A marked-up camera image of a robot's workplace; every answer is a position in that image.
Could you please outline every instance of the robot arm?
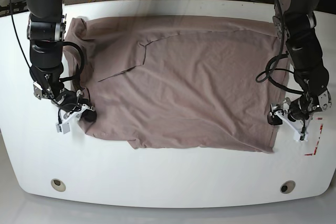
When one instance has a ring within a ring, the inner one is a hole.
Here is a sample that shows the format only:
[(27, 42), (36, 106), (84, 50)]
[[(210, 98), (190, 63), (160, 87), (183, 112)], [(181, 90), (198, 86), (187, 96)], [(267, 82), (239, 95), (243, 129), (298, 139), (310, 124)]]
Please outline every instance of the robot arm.
[[(63, 83), (75, 79), (79, 82), (84, 56), (76, 44), (64, 42), (66, 23), (62, 14), (62, 0), (27, 0), (27, 5), (30, 10), (27, 37), (30, 40), (30, 75), (34, 80), (34, 95), (38, 99), (50, 99), (66, 112), (66, 124), (59, 117), (57, 125), (57, 129), (63, 133), (69, 131), (67, 120), (74, 114), (81, 115), (89, 122), (95, 121), (97, 114), (90, 101), (83, 98), (80, 90), (67, 90)], [(64, 70), (61, 62), (63, 46), (75, 47), (82, 62), (75, 76), (61, 79)]]
[(280, 8), (275, 5), (276, 15), (273, 18), (278, 34), (285, 31), (294, 78), (303, 94), (292, 102), (286, 99), (282, 104), (272, 104), (268, 121), (273, 125), (282, 124), (278, 117), (279, 111), (282, 114), (280, 118), (288, 124), (291, 124), (290, 121), (301, 120), (301, 140), (307, 139), (306, 128), (312, 114), (325, 111), (331, 106), (327, 89), (329, 73), (323, 65), (322, 49), (314, 29), (316, 19), (313, 11), (318, 3), (319, 0), (279, 0)]
[[(281, 34), (286, 35), (286, 46), (294, 66), (295, 81), (303, 89), (300, 98), (282, 104), (272, 104), (268, 115), (270, 124), (301, 120), (303, 128), (299, 132), (305, 139), (306, 128), (314, 112), (325, 111), (331, 106), (327, 89), (329, 73), (323, 66), (322, 49), (315, 34), (316, 19), (314, 9), (319, 0), (279, 0), (275, 5), (274, 23)], [(34, 93), (39, 99), (50, 99), (67, 112), (69, 118), (74, 109), (82, 111), (83, 105), (91, 104), (83, 99), (81, 92), (75, 93), (64, 88), (62, 48), (64, 44), (65, 22), (62, 15), (62, 0), (27, 0), (31, 12), (28, 25), (30, 40), (30, 74), (34, 80)], [(84, 119), (94, 121), (96, 114)]]

